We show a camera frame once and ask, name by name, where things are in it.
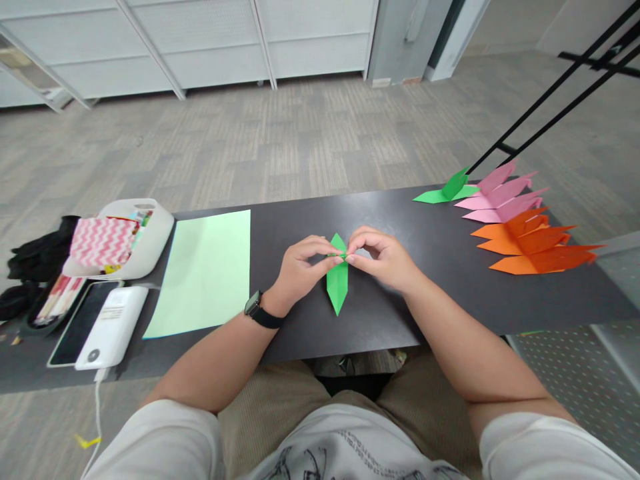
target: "forearm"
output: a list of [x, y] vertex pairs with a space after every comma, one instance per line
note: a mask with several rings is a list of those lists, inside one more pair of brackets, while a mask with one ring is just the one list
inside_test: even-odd
[[500, 337], [426, 276], [403, 296], [452, 386], [470, 403], [548, 398], [530, 368]]
[[[287, 311], [266, 292], [263, 303], [274, 315]], [[239, 313], [190, 348], [147, 396], [141, 406], [170, 399], [218, 413], [248, 382], [277, 330], [264, 328]]]

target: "wristwatch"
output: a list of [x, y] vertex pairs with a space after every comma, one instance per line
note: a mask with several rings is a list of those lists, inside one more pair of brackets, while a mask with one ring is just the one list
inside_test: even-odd
[[258, 290], [254, 293], [245, 305], [245, 315], [254, 319], [258, 325], [270, 329], [278, 329], [284, 323], [284, 318], [274, 317], [272, 314], [263, 310], [260, 306], [262, 292]]

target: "black table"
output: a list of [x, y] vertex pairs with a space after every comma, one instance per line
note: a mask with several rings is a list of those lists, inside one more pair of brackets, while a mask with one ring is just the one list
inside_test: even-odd
[[[597, 265], [547, 275], [514, 276], [490, 270], [489, 266], [503, 256], [476, 248], [485, 240], [470, 234], [482, 224], [462, 219], [467, 210], [452, 203], [411, 201], [435, 188], [440, 186], [200, 210], [178, 213], [175, 218], [251, 209], [252, 292], [273, 284], [288, 246], [312, 233], [331, 238], [338, 232], [346, 241], [356, 228], [368, 224], [395, 235], [423, 272], [499, 335], [640, 318], [640, 312]], [[550, 220], [552, 225], [560, 225], [552, 215]], [[170, 246], [171, 238], [154, 271], [131, 282], [156, 289], [150, 290], [125, 360], [110, 374], [111, 379], [162, 375], [212, 330], [142, 340], [157, 302]], [[0, 393], [91, 383], [91, 371], [45, 367], [56, 340], [55, 335], [26, 338], [17, 347], [3, 342]], [[263, 361], [406, 347], [424, 341], [402, 298], [350, 267], [349, 293], [340, 316], [333, 312], [325, 282], [319, 282], [291, 310]]]

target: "white t-shirt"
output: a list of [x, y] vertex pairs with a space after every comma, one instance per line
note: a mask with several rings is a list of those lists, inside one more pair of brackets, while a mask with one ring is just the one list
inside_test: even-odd
[[[493, 420], [480, 440], [486, 479], [640, 479], [620, 457], [568, 421], [536, 413]], [[217, 418], [171, 400], [136, 412], [87, 479], [223, 479]], [[333, 404], [308, 415], [246, 480], [464, 479], [429, 460], [390, 420]]]

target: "green paper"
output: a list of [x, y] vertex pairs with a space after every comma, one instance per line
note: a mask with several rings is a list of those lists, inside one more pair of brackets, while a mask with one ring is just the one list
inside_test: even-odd
[[[337, 233], [331, 239], [331, 244], [338, 250], [342, 250], [343, 252], [347, 251], [347, 246], [345, 245], [344, 240], [342, 240], [340, 235]], [[346, 254], [340, 255], [340, 257], [344, 258], [346, 257]], [[347, 290], [349, 289], [348, 267], [349, 264], [344, 261], [340, 265], [336, 265], [334, 268], [329, 270], [327, 274], [327, 293], [329, 294], [329, 298], [331, 299], [336, 315], [340, 315], [340, 309], [347, 297]]]
[[249, 298], [251, 210], [175, 226], [160, 297], [143, 338], [222, 325]]
[[460, 200], [472, 196], [480, 188], [466, 185], [469, 176], [465, 174], [468, 167], [463, 168], [452, 176], [442, 190], [431, 190], [418, 195], [413, 201], [424, 203], [442, 203], [452, 200]]

